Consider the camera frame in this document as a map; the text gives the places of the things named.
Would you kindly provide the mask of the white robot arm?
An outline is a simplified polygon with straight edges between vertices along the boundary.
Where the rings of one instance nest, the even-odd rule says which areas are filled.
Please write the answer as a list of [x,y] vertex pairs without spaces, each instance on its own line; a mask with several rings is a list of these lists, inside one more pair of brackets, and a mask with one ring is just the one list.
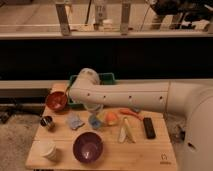
[[105,106],[168,112],[186,118],[180,171],[213,171],[213,85],[199,82],[142,82],[102,85],[84,68],[71,85],[72,100]]

